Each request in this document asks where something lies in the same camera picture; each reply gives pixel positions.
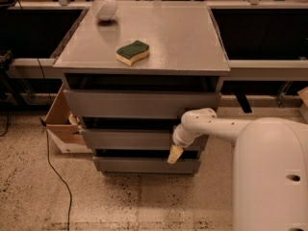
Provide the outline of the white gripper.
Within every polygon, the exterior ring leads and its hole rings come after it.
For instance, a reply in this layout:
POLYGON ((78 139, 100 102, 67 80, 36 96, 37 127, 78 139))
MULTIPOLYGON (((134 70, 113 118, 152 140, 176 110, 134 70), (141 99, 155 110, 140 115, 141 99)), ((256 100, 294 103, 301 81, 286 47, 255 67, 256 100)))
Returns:
POLYGON ((195 138, 196 133, 187 131, 182 124, 179 124, 173 131, 172 139, 174 144, 170 148, 167 162, 175 164, 183 154, 183 148, 189 147, 195 138))

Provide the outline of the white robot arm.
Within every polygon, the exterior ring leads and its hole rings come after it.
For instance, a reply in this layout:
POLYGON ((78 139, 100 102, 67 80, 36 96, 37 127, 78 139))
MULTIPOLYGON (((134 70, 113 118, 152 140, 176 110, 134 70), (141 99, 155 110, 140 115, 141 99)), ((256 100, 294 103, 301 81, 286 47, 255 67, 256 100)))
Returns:
POLYGON ((210 108, 184 113, 167 161, 202 135, 235 145, 233 231, 308 231, 308 125, 277 117, 219 118, 210 108))

